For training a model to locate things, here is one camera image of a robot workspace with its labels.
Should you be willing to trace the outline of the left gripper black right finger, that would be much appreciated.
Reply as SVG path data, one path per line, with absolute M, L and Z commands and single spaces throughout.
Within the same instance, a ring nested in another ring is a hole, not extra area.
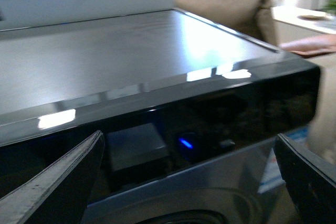
M 274 153 L 302 222 L 335 223 L 335 166 L 283 134 Z

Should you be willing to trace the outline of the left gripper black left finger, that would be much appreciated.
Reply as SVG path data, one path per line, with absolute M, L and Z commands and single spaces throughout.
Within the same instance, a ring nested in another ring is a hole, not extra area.
M 1 223 L 80 223 L 104 153 L 96 131 L 1 198 Z

